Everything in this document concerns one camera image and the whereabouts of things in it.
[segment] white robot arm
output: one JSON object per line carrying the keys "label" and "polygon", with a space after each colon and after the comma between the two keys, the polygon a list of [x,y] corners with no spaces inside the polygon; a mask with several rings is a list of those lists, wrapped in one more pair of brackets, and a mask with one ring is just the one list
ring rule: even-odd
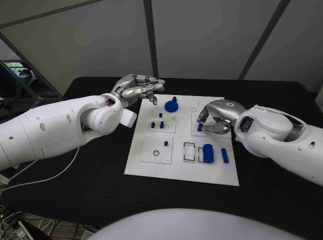
{"label": "white robot arm", "polygon": [[[0,170],[65,154],[111,134],[119,123],[131,128],[137,114],[125,107],[138,98],[148,98],[155,105],[153,91],[163,91],[164,83],[154,77],[129,74],[111,93],[39,106],[0,124]],[[82,132],[80,124],[88,131]]]}
{"label": "white robot arm", "polygon": [[[212,101],[203,108],[197,122],[207,116],[216,120],[202,130],[225,134],[233,127],[236,141],[261,158],[277,164],[313,183],[323,186],[323,129],[307,125],[297,117],[268,107],[253,106],[249,110],[230,100]],[[300,124],[292,124],[285,116]]]}

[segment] blue shape piece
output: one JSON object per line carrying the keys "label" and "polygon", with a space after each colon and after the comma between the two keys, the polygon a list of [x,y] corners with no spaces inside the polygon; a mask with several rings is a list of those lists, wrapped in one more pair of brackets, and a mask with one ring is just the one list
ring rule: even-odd
{"label": "blue shape piece", "polygon": [[202,131],[202,127],[203,127],[203,124],[202,124],[202,123],[199,123],[199,126],[197,126],[197,132],[200,132],[200,131]]}
{"label": "blue shape piece", "polygon": [[226,154],[226,149],[225,148],[220,149],[220,154],[222,154],[223,163],[228,164],[229,159],[228,159],[228,154]]}
{"label": "blue shape piece", "polygon": [[166,104],[164,104],[164,110],[168,112],[168,113],[173,113],[176,112],[178,109],[178,104],[176,101],[167,101]]}
{"label": "blue shape piece", "polygon": [[203,162],[210,164],[215,160],[213,160],[213,146],[212,144],[204,144],[203,145]]}

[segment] black table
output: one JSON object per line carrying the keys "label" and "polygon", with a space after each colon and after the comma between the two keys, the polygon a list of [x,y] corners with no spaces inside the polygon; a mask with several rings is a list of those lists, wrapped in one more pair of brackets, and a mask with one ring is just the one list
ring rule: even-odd
{"label": "black table", "polygon": [[[118,79],[75,79],[63,100],[108,93]],[[246,108],[258,104],[323,128],[321,111],[295,82],[168,78],[163,94],[225,97]],[[140,105],[138,101],[128,109],[138,113]],[[253,219],[305,239],[323,239],[323,187],[269,158],[255,157],[233,138],[239,187],[124,175],[132,135],[134,127],[119,125],[111,135],[80,147],[72,166],[57,178],[5,191],[0,203],[39,216],[93,226],[154,209],[204,209]],[[8,185],[52,177],[73,155],[70,151],[42,160]]]}

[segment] robotic hand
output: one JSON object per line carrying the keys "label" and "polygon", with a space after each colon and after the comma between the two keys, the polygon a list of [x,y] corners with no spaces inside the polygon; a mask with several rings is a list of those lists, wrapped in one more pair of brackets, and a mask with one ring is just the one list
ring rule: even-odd
{"label": "robotic hand", "polygon": [[285,112],[255,105],[251,109],[226,99],[212,101],[200,111],[197,122],[212,115],[216,124],[202,130],[225,134],[233,127],[235,140],[261,158],[323,186],[323,129],[307,125]]}
{"label": "robotic hand", "polygon": [[[148,98],[157,105],[153,91],[163,91],[164,83],[154,77],[128,74],[111,93],[39,106],[0,124],[0,170],[65,154],[111,134],[119,123],[131,128],[137,114],[125,108],[138,98]],[[80,124],[89,130],[82,131]]]}

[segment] circular hole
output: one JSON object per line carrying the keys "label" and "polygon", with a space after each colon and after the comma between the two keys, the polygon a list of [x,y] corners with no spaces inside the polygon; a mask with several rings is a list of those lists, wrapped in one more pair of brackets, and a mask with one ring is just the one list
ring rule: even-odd
{"label": "circular hole", "polygon": [[308,144],[308,148],[310,148],[310,149],[314,149],[314,147],[315,147],[315,142],[313,141],[313,142]]}

